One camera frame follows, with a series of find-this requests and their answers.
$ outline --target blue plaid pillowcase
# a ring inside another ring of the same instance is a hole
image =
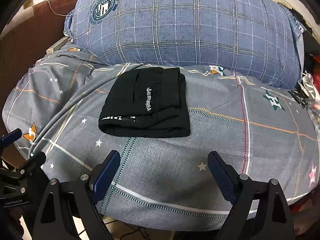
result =
[[[303,31],[271,0],[78,0],[64,33],[108,65],[215,65],[292,89]]]

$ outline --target orange star print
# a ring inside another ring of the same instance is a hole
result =
[[[36,125],[33,123],[31,127],[29,127],[29,133],[25,133],[23,135],[24,138],[26,138],[30,143],[32,143],[36,137],[38,136],[37,130],[36,130]]]

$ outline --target brown cushion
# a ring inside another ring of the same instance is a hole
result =
[[[57,14],[67,15],[77,0],[49,0]],[[46,54],[46,49],[63,37],[64,16],[54,14],[47,1],[33,6],[33,16],[20,21],[0,38],[0,107],[28,68]],[[0,136],[6,134],[0,120]],[[5,149],[2,158],[18,167],[24,162],[15,147]]]

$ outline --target folded clothing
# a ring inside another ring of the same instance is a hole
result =
[[[122,74],[102,107],[99,129],[125,137],[190,135],[186,79],[180,69],[156,67]]]

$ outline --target plaid bedsheet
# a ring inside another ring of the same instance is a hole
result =
[[[216,65],[292,89],[303,31],[271,0],[78,0],[64,33],[107,65]]]
[[[44,172],[61,182],[89,173],[117,150],[120,167],[97,209],[148,228],[221,227],[231,206],[208,169],[212,150],[238,173],[261,181],[276,178],[289,204],[318,185],[318,141],[306,110],[286,90],[221,67],[180,67],[190,136],[127,138],[101,132],[98,118],[116,78],[155,66],[106,66],[68,42],[18,82],[4,106],[4,123],[8,131],[21,128],[23,137],[15,145],[24,157],[45,152]]]

